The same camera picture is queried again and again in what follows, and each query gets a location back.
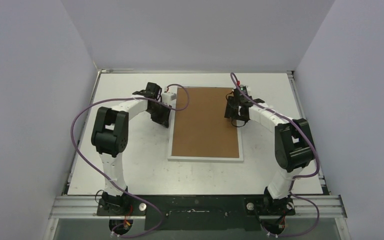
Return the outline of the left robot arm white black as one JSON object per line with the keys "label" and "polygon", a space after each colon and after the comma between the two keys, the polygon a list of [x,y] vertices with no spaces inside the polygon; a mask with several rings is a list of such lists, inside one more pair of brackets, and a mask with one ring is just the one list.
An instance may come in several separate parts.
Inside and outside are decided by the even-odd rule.
{"label": "left robot arm white black", "polygon": [[168,128],[171,103],[176,98],[175,93],[163,91],[156,83],[149,82],[145,89],[135,91],[119,104],[98,108],[91,144],[103,165],[105,188],[101,204],[104,210],[121,216],[132,209],[133,198],[127,194],[128,186],[123,171],[123,152],[128,145],[130,120],[147,112],[153,122]]}

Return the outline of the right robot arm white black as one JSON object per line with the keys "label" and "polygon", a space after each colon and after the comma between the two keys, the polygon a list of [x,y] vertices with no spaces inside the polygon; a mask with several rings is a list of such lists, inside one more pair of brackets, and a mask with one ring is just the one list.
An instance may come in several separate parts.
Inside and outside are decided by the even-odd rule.
{"label": "right robot arm white black", "polygon": [[232,122],[253,121],[274,135],[274,156],[280,169],[264,190],[260,214],[280,215],[293,210],[291,190],[298,175],[315,159],[313,139],[306,119],[294,119],[276,112],[260,98],[252,99],[246,87],[233,89],[226,96],[224,116]]}

